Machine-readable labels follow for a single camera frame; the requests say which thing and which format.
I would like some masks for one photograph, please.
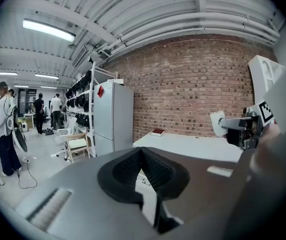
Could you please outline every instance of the jeans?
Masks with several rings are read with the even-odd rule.
[[[36,116],[36,129],[37,129],[37,132],[39,134],[42,134],[42,126],[43,126],[43,114],[40,113],[40,112],[37,112],[35,114]]]
[[[0,137],[0,159],[3,173],[7,176],[12,175],[13,170],[16,171],[21,167],[18,155],[14,149],[12,133],[8,136]]]
[[[61,129],[61,111],[53,111],[53,130],[58,128]]]

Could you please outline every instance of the white label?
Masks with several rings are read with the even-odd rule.
[[[224,176],[224,177],[230,177],[233,173],[232,169],[222,168],[222,167],[216,167],[216,166],[210,166],[207,168],[207,171],[212,174]]]

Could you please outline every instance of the ceiling pipe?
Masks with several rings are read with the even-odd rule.
[[[117,48],[117,49],[113,50],[113,52],[116,51],[116,50],[117,51],[114,52],[111,55],[115,55],[116,53],[121,53],[121,52],[123,52],[123,51],[125,51],[127,49],[133,48],[134,46],[138,46],[138,45],[140,45],[142,43],[145,43],[145,42],[148,42],[148,41],[151,41],[151,40],[154,40],[154,39],[163,38],[163,37],[166,37],[166,36],[169,36],[169,35],[180,34],[180,33],[187,33],[187,32],[194,32],[194,31],[195,32],[196,31],[220,31],[220,32],[227,32],[229,35],[231,35],[231,34],[239,34],[239,35],[242,35],[242,36],[245,35],[245,36],[257,39],[257,40],[261,40],[261,41],[266,42],[266,43],[268,43],[270,45],[273,45],[272,42],[270,42],[270,41],[268,41],[268,40],[266,40],[266,39],[264,39],[262,37],[256,36],[254,34],[242,32],[242,31],[238,31],[238,30],[219,28],[219,27],[197,27],[197,28],[194,27],[194,28],[186,28],[186,29],[174,30],[174,31],[170,31],[170,32],[166,32],[166,33],[162,33],[162,34],[159,34],[159,35],[152,36],[150,38],[138,41],[138,42],[136,42],[136,43],[134,43],[132,45],[125,46],[122,49]]]
[[[169,26],[164,26],[152,31],[149,31],[145,34],[139,35],[136,38],[125,42],[124,44],[122,44],[121,46],[119,46],[118,48],[114,49],[111,51],[111,55],[116,54],[117,52],[123,50],[126,47],[129,47],[141,40],[145,40],[149,37],[153,37],[155,35],[164,33],[164,32],[169,32],[169,31],[174,31],[177,29],[181,29],[181,28],[186,28],[186,27],[193,27],[193,26],[202,26],[200,28],[200,30],[204,30],[204,27],[221,27],[221,28],[233,28],[233,29],[238,29],[238,30],[244,30],[247,32],[250,32],[251,34],[257,34],[259,36],[262,36],[264,38],[266,38],[266,41],[272,41],[272,42],[276,42],[277,39],[268,35],[267,33],[257,30],[253,27],[249,27],[243,24],[239,24],[239,23],[234,23],[234,22],[225,22],[225,21],[218,21],[218,20],[199,20],[199,21],[193,21],[193,22],[186,22],[186,23],[177,23],[177,24],[173,24],[173,25],[169,25]]]
[[[242,17],[242,16],[236,16],[236,15],[231,15],[231,14],[226,14],[226,13],[220,13],[220,12],[193,12],[193,13],[185,13],[185,14],[179,14],[179,15],[174,15],[174,16],[170,16],[170,17],[166,17],[166,18],[162,18],[159,20],[155,20],[151,23],[145,24],[141,27],[138,27],[137,29],[125,34],[124,36],[118,38],[115,42],[113,42],[112,44],[110,44],[109,46],[106,46],[103,48],[103,50],[105,49],[109,49],[111,50],[114,46],[119,45],[121,42],[124,42],[128,39],[130,39],[133,36],[136,36],[142,32],[145,32],[149,29],[164,25],[164,24],[168,24],[168,23],[173,23],[173,22],[177,22],[177,21],[184,21],[184,20],[193,20],[193,19],[199,19],[199,18],[207,18],[207,19],[216,19],[216,20],[230,20],[233,22],[238,22],[241,24],[247,24],[247,25],[251,25],[253,27],[257,27],[259,29],[262,29],[268,33],[270,33],[271,35],[279,38],[280,34],[276,31],[274,31],[273,29],[258,23],[254,20],[248,19],[247,17]]]

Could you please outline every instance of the wooden chair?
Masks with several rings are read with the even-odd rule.
[[[73,157],[73,153],[80,154],[80,152],[83,151],[83,156],[85,157],[85,150],[86,150],[88,157],[90,157],[90,149],[86,132],[80,134],[73,134],[72,136],[67,136],[66,140],[67,140],[68,156],[72,163],[75,158],[81,157],[81,155]]]

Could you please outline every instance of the power cord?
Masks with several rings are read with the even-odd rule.
[[[17,171],[16,171],[16,174],[17,174],[17,177],[18,177],[18,186],[19,186],[20,189],[22,189],[22,190],[32,189],[32,188],[35,188],[35,187],[38,185],[37,180],[36,180],[36,179],[31,175],[31,173],[30,173],[29,164],[28,164],[28,163],[29,163],[29,160],[27,160],[26,162],[27,162],[27,163],[26,163],[27,171],[28,171],[29,175],[32,177],[32,179],[35,181],[35,185],[34,185],[34,186],[21,187],[21,186],[20,186],[20,172],[17,170]]]

